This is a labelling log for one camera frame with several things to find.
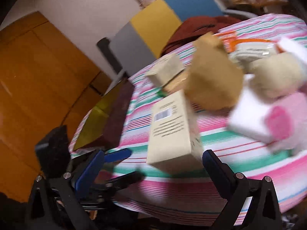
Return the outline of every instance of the beige object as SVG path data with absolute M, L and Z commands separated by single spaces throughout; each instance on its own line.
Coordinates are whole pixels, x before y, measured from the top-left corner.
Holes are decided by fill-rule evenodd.
M 191 104 L 183 90 L 155 103 L 147 164 L 168 174 L 202 169 L 203 148 Z
M 145 75 L 156 87 L 161 87 L 166 85 L 183 69 L 179 56 L 171 53 L 158 59 L 156 64 Z
M 298 90 L 306 80 L 302 63 L 292 53 L 253 61 L 253 84 L 265 96 L 276 98 Z
M 224 48 L 223 41 L 222 41 L 219 37 L 213 35 L 212 32 L 208 32 L 208 33 L 206 33 L 206 34 L 200 36 L 200 37 L 197 39 L 197 41 L 195 41 L 195 43 L 197 44 L 197 42 L 199 42 L 199 41 L 204 42 L 204 43 L 207 43 L 207 44 L 209 44 L 211 47 L 215 47 L 215 48 L 217 48 L 217 49 L 220 49 L 220 50 L 222 50 L 223 52 L 225 52 L 225 54 L 227 54 L 227 52 L 226 52 L 226 50 L 225 50 L 225 48 Z
M 188 67 L 167 83 L 162 90 L 168 95 L 173 94 L 181 89 L 185 88 L 185 82 L 188 77 Z
M 243 86 L 243 72 L 220 49 L 195 41 L 196 52 L 189 67 L 185 94 L 205 110 L 234 106 Z

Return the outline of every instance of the gray panel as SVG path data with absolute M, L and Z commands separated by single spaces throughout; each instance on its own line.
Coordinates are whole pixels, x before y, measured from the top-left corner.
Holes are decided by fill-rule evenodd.
M 109 47 L 129 76 L 157 59 L 130 22 L 114 36 Z

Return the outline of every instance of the dark red cloth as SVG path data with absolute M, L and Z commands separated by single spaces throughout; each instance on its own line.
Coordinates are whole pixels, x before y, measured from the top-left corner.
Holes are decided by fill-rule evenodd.
M 241 20 L 230 16 L 195 16 L 184 21 L 169 39 L 161 52 L 161 56 L 189 43 L 208 33 L 218 33 L 219 29 L 231 26 Z

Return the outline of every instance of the blue gripper pad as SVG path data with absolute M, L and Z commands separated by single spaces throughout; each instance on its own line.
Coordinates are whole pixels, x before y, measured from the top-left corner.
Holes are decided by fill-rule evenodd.
M 103 151 L 99 151 L 75 182 L 76 198 L 81 199 L 88 195 L 90 187 L 94 183 L 104 163 L 124 160 L 131 156 L 131 153 L 132 151 L 129 149 L 118 150 L 106 155 Z

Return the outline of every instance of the chair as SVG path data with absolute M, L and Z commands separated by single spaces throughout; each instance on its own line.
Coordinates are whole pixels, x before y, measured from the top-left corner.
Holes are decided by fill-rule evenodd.
M 222 16 L 225 13 L 256 17 L 242 11 L 222 11 L 214 0 L 156 0 L 135 15 L 111 40 L 102 53 L 118 70 L 118 62 L 131 76 L 160 57 L 163 47 L 183 21 L 192 16 Z

